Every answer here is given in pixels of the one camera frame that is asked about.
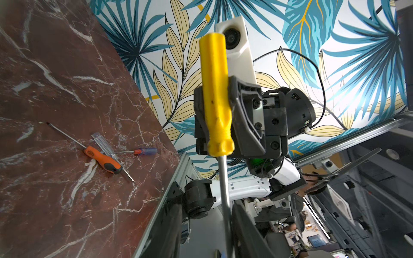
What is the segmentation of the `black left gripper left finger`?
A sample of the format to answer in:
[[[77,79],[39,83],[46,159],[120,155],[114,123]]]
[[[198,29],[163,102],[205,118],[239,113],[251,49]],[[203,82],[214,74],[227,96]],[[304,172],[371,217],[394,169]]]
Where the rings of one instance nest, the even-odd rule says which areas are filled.
[[[177,258],[179,257],[182,235],[183,208],[172,204],[167,216],[161,222],[154,238],[146,246],[140,258]]]

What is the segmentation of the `clear-handled small screwdriver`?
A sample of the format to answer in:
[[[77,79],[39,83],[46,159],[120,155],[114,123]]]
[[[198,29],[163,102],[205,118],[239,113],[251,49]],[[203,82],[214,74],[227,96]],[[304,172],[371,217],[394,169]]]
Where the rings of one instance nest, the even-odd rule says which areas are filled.
[[[92,138],[105,155],[113,158],[115,161],[119,161],[119,157],[103,135],[101,135],[99,132],[96,132],[92,134]]]

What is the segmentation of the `small red-blue precision screwdriver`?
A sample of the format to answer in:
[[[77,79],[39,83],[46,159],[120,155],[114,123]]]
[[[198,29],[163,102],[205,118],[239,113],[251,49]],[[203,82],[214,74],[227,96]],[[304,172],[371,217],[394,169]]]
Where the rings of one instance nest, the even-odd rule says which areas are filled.
[[[135,156],[141,156],[141,155],[156,155],[158,153],[157,148],[138,148],[134,150],[124,150],[118,152],[118,154],[133,154]]]

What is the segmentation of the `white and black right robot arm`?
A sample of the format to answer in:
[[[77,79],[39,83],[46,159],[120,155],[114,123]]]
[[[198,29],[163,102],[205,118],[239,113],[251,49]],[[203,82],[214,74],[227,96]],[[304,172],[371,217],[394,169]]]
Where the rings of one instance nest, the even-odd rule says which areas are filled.
[[[303,90],[287,87],[262,92],[258,84],[247,83],[236,76],[229,78],[229,104],[233,115],[230,140],[234,150],[226,154],[234,159],[227,166],[245,161],[251,176],[246,179],[229,180],[231,201],[250,197],[270,197],[282,199],[304,186],[304,178],[293,168],[288,143],[290,139],[314,129],[327,111],[327,95],[318,65],[298,51],[279,48],[256,58],[288,51],[314,66],[321,86],[322,113],[316,117],[313,101]],[[199,155],[216,156],[208,150],[210,132],[204,118],[205,109],[202,86],[194,93],[196,152]],[[219,183],[195,180],[185,187],[185,213],[188,218],[202,218],[207,212],[223,203]]]

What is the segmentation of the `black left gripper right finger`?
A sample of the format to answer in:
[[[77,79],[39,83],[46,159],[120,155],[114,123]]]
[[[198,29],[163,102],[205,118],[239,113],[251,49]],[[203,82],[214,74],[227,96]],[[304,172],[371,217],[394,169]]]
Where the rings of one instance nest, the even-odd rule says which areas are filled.
[[[235,258],[275,258],[240,204],[232,206],[231,230]]]

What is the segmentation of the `small yellow screwdriver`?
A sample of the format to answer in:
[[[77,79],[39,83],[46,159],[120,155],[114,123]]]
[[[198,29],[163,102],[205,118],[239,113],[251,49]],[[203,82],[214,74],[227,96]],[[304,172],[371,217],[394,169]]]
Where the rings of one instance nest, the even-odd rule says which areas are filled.
[[[208,153],[218,161],[220,194],[227,257],[234,257],[231,230],[227,156],[234,151],[231,138],[232,111],[229,104],[229,74],[225,36],[209,33],[200,40],[205,122],[209,131]]]

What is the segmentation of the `orange precision screwdriver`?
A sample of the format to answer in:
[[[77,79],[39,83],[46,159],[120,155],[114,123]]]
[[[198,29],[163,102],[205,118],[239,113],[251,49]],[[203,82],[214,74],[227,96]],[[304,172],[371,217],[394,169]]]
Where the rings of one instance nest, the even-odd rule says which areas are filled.
[[[67,138],[69,138],[71,141],[75,142],[76,144],[80,145],[83,148],[83,152],[86,156],[96,160],[98,162],[98,164],[108,173],[117,175],[120,174],[121,172],[124,172],[127,177],[134,182],[134,179],[129,175],[129,173],[123,168],[123,166],[116,161],[115,159],[113,159],[110,156],[107,156],[105,154],[103,154],[102,152],[100,152],[98,149],[92,147],[92,146],[85,146],[82,143],[80,143],[79,141],[77,141],[76,139],[74,139],[73,137],[69,136],[67,133],[63,132],[62,130],[58,129],[56,126],[54,126],[53,124],[46,122],[46,124],[48,126],[50,126],[51,128],[55,129],[56,131],[58,131],[59,133],[63,134],[64,136],[66,136]]]

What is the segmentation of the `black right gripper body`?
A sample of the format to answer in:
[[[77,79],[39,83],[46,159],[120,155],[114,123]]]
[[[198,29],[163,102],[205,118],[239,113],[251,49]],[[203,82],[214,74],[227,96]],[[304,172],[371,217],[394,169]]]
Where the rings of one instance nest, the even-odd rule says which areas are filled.
[[[232,111],[232,158],[278,159],[287,153],[288,124],[285,95],[265,96],[257,84],[229,78]]]

